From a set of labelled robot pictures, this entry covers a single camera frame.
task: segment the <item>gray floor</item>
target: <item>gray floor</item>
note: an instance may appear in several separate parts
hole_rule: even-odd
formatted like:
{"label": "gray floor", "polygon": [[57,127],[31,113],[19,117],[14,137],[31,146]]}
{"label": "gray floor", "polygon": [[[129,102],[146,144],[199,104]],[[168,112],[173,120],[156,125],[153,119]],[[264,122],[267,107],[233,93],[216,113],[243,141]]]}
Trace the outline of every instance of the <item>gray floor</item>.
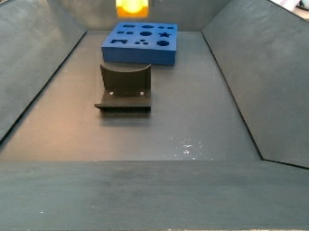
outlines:
{"label": "gray floor", "polygon": [[181,32],[177,65],[153,66],[150,114],[104,115],[101,44],[89,32],[0,149],[0,161],[260,160],[200,32]]}

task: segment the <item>gray wall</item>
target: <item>gray wall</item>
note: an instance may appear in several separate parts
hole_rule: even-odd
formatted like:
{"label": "gray wall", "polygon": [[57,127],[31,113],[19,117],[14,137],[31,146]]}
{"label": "gray wall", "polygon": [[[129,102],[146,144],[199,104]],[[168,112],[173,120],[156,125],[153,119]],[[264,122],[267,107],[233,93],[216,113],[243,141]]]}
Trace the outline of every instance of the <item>gray wall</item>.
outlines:
{"label": "gray wall", "polygon": [[[116,0],[59,0],[61,4],[92,31],[109,31],[120,21]],[[150,0],[145,22],[177,23],[181,31],[201,31],[229,0]]]}
{"label": "gray wall", "polygon": [[0,5],[0,140],[85,32],[57,1]]}
{"label": "gray wall", "polygon": [[232,0],[204,35],[264,157],[309,167],[309,23]]}

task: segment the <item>star-shaped hole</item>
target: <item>star-shaped hole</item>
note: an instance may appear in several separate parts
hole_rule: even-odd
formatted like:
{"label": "star-shaped hole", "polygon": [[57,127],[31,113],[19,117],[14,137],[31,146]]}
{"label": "star-shaped hole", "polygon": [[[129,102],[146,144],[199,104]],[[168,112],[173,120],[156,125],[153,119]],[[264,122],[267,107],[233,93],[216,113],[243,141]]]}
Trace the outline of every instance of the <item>star-shaped hole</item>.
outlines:
{"label": "star-shaped hole", "polygon": [[166,32],[161,32],[161,33],[160,33],[160,37],[168,37],[168,38],[169,38],[171,35],[172,35],[172,34],[169,34],[169,33],[166,33]]}

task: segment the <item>black object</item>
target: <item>black object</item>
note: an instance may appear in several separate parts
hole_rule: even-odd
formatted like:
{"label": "black object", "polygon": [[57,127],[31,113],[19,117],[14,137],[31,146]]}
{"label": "black object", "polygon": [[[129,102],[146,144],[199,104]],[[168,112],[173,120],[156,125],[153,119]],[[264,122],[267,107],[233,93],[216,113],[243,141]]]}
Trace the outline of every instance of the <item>black object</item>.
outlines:
{"label": "black object", "polygon": [[105,109],[152,109],[152,64],[137,71],[116,71],[101,65],[105,82]]}

